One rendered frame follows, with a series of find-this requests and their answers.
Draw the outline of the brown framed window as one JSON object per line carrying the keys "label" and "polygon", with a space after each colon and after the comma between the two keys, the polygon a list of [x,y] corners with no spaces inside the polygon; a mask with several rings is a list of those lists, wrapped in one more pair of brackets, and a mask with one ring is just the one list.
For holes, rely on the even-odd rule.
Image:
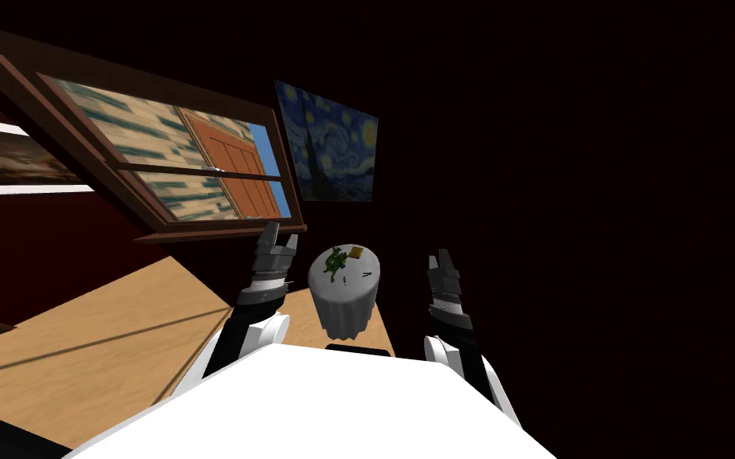
{"label": "brown framed window", "polygon": [[0,30],[0,109],[145,243],[306,230],[272,108]]}

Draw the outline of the green leafy plant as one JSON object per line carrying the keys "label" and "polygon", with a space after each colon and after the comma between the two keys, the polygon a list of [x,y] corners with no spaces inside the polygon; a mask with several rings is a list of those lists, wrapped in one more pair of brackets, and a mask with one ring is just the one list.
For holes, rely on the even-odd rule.
{"label": "green leafy plant", "polygon": [[332,248],[332,252],[328,255],[324,262],[324,272],[330,274],[330,282],[335,282],[336,273],[343,269],[346,265],[348,254],[345,253],[338,245]]}

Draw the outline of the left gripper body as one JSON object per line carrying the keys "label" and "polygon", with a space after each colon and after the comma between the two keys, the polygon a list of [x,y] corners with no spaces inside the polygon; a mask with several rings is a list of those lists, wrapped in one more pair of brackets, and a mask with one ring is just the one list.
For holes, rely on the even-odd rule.
{"label": "left gripper body", "polygon": [[297,250],[286,245],[258,245],[252,266],[255,277],[287,277]]}

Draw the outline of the white framed dark picture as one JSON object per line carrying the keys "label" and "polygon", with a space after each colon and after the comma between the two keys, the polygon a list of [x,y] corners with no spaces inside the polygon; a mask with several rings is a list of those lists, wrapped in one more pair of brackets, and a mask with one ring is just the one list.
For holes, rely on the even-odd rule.
{"label": "white framed dark picture", "polygon": [[91,190],[20,127],[0,123],[0,195]]}

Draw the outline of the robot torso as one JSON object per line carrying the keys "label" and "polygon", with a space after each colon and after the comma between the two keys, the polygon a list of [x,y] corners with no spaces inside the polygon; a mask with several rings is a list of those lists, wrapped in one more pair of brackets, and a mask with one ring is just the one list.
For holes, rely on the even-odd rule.
{"label": "robot torso", "polygon": [[441,363],[271,343],[64,459],[554,459]]}

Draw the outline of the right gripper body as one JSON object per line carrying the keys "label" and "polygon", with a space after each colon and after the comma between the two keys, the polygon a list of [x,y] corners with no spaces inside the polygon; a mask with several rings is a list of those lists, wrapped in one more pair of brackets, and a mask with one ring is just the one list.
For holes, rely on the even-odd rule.
{"label": "right gripper body", "polygon": [[442,301],[460,301],[460,273],[452,268],[434,268],[427,270],[431,295]]}

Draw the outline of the round white clothed table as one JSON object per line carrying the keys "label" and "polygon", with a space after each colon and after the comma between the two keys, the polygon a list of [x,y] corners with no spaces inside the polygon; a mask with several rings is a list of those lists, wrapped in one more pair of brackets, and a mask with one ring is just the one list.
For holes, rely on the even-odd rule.
{"label": "round white clothed table", "polygon": [[[355,244],[338,245],[349,253]],[[380,263],[366,245],[360,259],[347,258],[335,282],[325,273],[324,262],[332,248],[310,265],[308,286],[321,327],[330,339],[355,339],[366,330],[379,289]]]}

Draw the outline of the blue starry night painting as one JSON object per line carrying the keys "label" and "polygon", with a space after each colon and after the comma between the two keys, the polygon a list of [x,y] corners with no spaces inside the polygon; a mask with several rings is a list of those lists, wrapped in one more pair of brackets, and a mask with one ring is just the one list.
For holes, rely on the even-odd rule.
{"label": "blue starry night painting", "polygon": [[274,81],[301,198],[370,202],[378,120],[284,81]]}

